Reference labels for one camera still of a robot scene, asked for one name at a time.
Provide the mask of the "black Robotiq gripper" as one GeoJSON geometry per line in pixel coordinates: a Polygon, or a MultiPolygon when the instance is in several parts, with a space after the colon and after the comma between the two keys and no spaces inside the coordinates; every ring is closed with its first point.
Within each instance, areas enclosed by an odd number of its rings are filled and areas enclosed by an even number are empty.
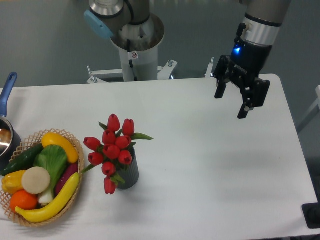
{"type": "Polygon", "coordinates": [[[213,72],[213,77],[216,78],[216,92],[214,95],[216,99],[223,97],[227,83],[230,82],[228,68],[231,60],[244,74],[244,81],[242,80],[239,86],[243,104],[238,113],[238,119],[245,119],[249,111],[262,107],[265,103],[271,82],[258,77],[269,57],[272,47],[272,45],[252,43],[237,36],[234,40],[231,57],[222,55],[216,65],[213,72]]]}

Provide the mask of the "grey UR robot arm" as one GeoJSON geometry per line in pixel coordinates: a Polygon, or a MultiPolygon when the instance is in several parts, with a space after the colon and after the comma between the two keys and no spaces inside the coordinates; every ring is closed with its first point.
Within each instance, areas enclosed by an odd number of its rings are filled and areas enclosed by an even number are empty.
{"type": "MultiPolygon", "coordinates": [[[[242,96],[239,119],[264,105],[270,82],[259,77],[290,6],[288,0],[244,0],[247,7],[230,55],[219,58],[213,72],[215,98],[223,97],[228,83],[242,96]]],[[[165,29],[151,13],[147,0],[91,0],[84,19],[102,39],[118,48],[126,82],[158,79],[158,47],[165,29]]]]}

